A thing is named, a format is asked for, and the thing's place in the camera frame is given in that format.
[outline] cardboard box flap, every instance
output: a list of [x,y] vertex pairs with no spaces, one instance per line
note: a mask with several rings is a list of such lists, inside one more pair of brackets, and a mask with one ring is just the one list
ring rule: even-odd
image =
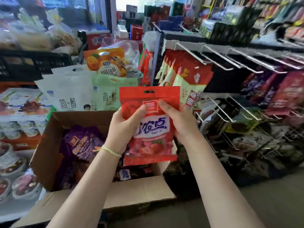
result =
[[[12,227],[33,225],[51,220],[72,190],[48,193],[33,206],[30,212]],[[174,199],[163,176],[146,177],[110,184],[104,209]]]

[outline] yellow package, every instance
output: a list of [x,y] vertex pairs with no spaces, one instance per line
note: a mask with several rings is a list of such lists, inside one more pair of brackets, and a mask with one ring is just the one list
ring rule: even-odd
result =
[[126,76],[125,52],[122,48],[84,51],[89,70],[117,77]]

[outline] gray floor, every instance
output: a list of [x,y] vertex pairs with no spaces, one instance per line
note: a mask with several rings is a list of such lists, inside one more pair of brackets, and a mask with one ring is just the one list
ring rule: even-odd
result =
[[[242,193],[267,228],[304,227],[304,169],[280,180],[270,180]],[[159,208],[143,216],[108,224],[109,228],[209,228],[200,199]]]

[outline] yellow bracelet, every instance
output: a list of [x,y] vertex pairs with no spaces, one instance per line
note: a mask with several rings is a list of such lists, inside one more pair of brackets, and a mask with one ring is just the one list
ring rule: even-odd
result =
[[106,151],[108,151],[109,153],[113,154],[116,157],[121,157],[120,154],[115,153],[114,151],[110,150],[109,148],[105,147],[105,145],[103,145],[101,148],[105,149]]

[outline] red candy bag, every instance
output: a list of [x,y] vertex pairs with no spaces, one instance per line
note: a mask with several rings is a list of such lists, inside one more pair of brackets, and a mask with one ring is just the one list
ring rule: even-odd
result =
[[148,105],[146,116],[128,144],[130,149],[126,152],[124,166],[176,161],[177,156],[172,154],[175,127],[158,101],[163,100],[178,109],[180,87],[120,87],[119,93],[125,120],[141,105]]

